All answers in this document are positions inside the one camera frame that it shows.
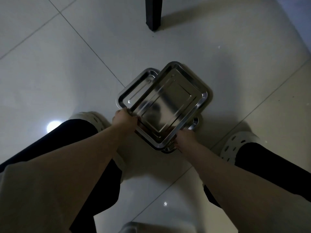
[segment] glossy floor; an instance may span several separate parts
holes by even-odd
[[[311,171],[310,54],[275,0],[163,0],[155,33],[145,24],[144,5],[0,0],[0,162],[74,112],[98,111],[111,120],[117,94],[142,70],[179,61],[213,93],[200,142],[217,152],[228,133],[252,129],[269,149]],[[95,216],[98,232],[118,232],[133,219],[237,232],[207,201],[179,152],[164,155],[136,135],[119,152],[126,180],[119,201]]]

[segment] person's right hand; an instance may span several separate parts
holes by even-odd
[[[129,134],[135,131],[138,118],[128,114],[126,108],[116,111],[115,116],[112,119],[112,125],[118,126],[119,129]]]
[[[195,133],[189,129],[179,130],[175,139],[175,147],[181,152],[184,152],[189,145],[197,143]]]

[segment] metal tray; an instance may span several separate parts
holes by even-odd
[[[197,110],[208,100],[208,89],[179,62],[170,62],[161,72],[148,68],[116,99],[121,109],[139,116],[136,133],[154,149],[174,151],[178,130],[193,129]]]

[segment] pant leg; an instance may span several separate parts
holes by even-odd
[[[26,149],[0,164],[0,173],[4,171],[7,165],[29,161],[42,154],[86,139],[96,133],[97,129],[85,120],[68,120]],[[121,175],[122,171],[111,160],[72,223],[70,227],[72,233],[96,232],[93,216],[116,203],[119,197]]]
[[[258,143],[243,145],[237,153],[235,165],[311,202],[311,191],[305,184],[311,180],[311,173]],[[220,207],[206,185],[204,192],[212,204]]]

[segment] black table leg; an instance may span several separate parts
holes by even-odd
[[[146,0],[146,24],[156,31],[161,25],[162,0]]]

